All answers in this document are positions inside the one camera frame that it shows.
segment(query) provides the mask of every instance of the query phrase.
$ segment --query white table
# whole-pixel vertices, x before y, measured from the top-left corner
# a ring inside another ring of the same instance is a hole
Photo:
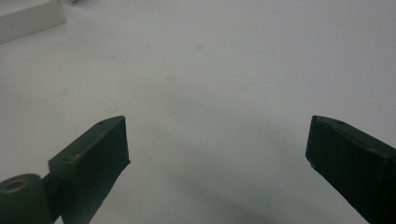
[[[304,157],[312,115],[396,146],[396,2],[105,1],[0,45],[0,179],[124,115],[92,220],[366,223]]]

